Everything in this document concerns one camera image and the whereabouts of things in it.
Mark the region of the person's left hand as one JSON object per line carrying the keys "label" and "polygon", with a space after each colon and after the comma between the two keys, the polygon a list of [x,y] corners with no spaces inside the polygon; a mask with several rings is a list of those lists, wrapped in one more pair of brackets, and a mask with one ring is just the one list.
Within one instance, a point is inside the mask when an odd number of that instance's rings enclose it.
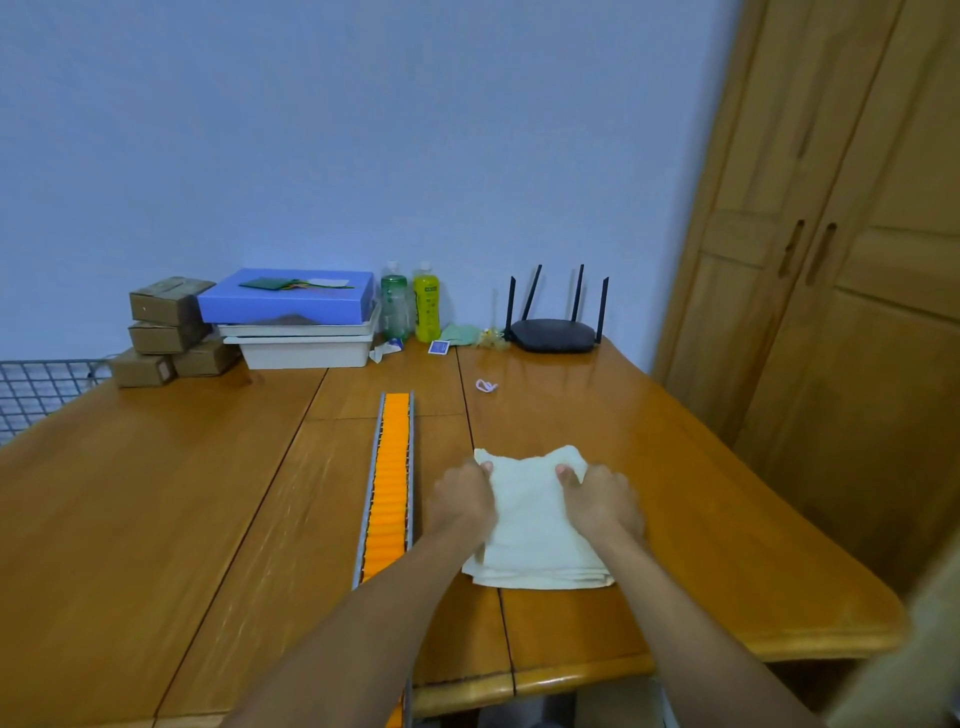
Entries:
{"label": "person's left hand", "polygon": [[498,511],[491,479],[484,478],[480,464],[467,459],[434,484],[425,502],[423,535],[452,533],[474,551],[485,543]]}

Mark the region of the person's right hand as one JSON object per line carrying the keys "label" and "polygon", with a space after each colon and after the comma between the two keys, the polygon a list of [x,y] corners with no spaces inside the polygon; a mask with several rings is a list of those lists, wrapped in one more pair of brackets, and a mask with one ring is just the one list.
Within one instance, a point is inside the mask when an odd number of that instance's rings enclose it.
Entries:
{"label": "person's right hand", "polygon": [[589,465],[576,488],[561,489],[567,519],[598,555],[622,543],[647,550],[640,497],[624,474]]}

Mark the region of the white towel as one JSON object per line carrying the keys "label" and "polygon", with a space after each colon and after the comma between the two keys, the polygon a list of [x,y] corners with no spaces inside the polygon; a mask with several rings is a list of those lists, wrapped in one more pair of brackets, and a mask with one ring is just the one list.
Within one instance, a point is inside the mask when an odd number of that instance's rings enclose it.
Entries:
{"label": "white towel", "polygon": [[497,523],[484,544],[462,565],[478,586],[495,589],[567,591],[615,583],[589,543],[574,529],[556,474],[567,466],[579,478],[587,461],[571,444],[546,455],[515,459],[474,449],[490,463]]}

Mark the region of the person's right forearm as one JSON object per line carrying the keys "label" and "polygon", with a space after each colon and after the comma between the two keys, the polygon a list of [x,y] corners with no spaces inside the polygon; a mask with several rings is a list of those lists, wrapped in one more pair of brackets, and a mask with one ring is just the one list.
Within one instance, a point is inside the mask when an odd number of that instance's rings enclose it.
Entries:
{"label": "person's right forearm", "polygon": [[827,728],[627,531],[591,545],[630,606],[679,728]]}

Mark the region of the person's left forearm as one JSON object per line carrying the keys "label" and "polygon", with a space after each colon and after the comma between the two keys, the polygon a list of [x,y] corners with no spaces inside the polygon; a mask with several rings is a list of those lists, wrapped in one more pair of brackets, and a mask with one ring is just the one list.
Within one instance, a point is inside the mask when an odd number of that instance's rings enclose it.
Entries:
{"label": "person's left forearm", "polygon": [[356,588],[221,728],[384,728],[434,612],[486,524],[456,516]]}

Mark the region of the grey tray of orange tiles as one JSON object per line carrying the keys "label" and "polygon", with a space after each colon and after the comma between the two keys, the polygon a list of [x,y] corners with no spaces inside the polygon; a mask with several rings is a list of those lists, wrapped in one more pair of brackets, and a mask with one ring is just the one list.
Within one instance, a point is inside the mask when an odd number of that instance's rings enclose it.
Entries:
{"label": "grey tray of orange tiles", "polygon": [[382,394],[351,583],[354,590],[401,559],[413,545],[414,438],[414,394]]}

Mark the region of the black router with antennas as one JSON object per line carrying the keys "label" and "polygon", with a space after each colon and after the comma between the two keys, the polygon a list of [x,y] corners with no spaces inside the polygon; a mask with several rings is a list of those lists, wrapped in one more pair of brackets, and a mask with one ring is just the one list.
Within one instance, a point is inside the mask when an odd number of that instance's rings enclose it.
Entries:
{"label": "black router with antennas", "polygon": [[596,326],[594,328],[578,320],[581,300],[583,275],[585,266],[580,267],[577,286],[574,292],[574,302],[570,318],[568,319],[531,319],[529,317],[534,294],[543,266],[538,265],[534,272],[533,283],[528,292],[522,315],[519,321],[514,321],[513,309],[516,296],[517,279],[510,278],[507,314],[502,329],[503,339],[515,344],[522,351],[542,355],[579,355],[590,353],[603,341],[607,296],[609,291],[608,277],[602,281],[601,300]]}

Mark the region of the yellow drink bottle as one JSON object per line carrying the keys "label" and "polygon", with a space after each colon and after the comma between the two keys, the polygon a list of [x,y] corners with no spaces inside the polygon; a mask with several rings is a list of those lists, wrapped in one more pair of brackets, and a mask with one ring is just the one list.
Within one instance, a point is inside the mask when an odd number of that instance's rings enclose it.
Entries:
{"label": "yellow drink bottle", "polygon": [[441,338],[441,284],[429,261],[421,261],[414,270],[415,337],[424,344]]}

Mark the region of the green drink bottle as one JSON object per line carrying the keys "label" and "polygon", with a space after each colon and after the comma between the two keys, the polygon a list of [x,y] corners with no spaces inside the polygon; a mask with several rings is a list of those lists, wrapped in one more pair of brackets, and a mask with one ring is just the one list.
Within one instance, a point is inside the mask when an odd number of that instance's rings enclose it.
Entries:
{"label": "green drink bottle", "polygon": [[387,339],[406,341],[411,335],[410,284],[398,261],[388,261],[380,278],[380,325]]}

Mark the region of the white plastic bin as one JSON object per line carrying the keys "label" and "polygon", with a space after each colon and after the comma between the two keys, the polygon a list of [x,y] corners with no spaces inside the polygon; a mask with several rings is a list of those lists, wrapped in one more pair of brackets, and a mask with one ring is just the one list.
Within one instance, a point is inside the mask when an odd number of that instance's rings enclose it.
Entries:
{"label": "white plastic bin", "polygon": [[375,335],[225,336],[238,346],[249,370],[306,370],[366,366]]}

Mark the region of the blue flat box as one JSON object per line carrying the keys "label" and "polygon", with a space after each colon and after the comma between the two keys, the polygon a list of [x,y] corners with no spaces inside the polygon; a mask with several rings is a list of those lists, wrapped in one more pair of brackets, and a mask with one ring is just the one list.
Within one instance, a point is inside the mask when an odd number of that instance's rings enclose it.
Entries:
{"label": "blue flat box", "polygon": [[[255,290],[239,283],[260,277],[349,281],[352,289]],[[297,316],[319,325],[360,325],[371,317],[377,279],[372,272],[242,268],[198,296],[210,324],[247,325]]]}

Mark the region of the green paper piece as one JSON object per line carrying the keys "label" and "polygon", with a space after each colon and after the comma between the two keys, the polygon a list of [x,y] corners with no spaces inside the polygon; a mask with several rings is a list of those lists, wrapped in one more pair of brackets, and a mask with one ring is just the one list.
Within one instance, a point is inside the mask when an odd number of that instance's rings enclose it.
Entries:
{"label": "green paper piece", "polygon": [[327,278],[283,278],[260,276],[241,281],[238,286],[254,290],[281,292],[297,289],[349,290],[354,286],[348,280]]}

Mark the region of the brown cardboard box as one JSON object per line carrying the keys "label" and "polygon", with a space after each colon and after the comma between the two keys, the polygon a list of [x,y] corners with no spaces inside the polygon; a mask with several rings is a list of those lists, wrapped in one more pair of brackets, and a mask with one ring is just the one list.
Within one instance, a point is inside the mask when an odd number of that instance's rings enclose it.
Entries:
{"label": "brown cardboard box", "polygon": [[168,354],[142,354],[129,348],[110,358],[107,365],[113,382],[124,389],[162,387],[177,378]]}
{"label": "brown cardboard box", "polygon": [[171,362],[179,378],[216,378],[232,369],[242,358],[239,346],[228,344],[219,334],[211,333]]}
{"label": "brown cardboard box", "polygon": [[212,325],[202,321],[177,325],[136,321],[127,332],[132,348],[139,355],[173,356],[200,344],[212,333]]}
{"label": "brown cardboard box", "polygon": [[128,294],[133,321],[163,326],[202,323],[198,297],[215,286],[214,281],[170,276]]}

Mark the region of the wooden wardrobe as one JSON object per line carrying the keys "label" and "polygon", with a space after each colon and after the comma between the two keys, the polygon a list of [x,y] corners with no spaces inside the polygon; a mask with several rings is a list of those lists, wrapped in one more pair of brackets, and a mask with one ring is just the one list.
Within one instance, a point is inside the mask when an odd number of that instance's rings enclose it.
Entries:
{"label": "wooden wardrobe", "polygon": [[745,0],[654,379],[909,598],[960,530],[960,0]]}

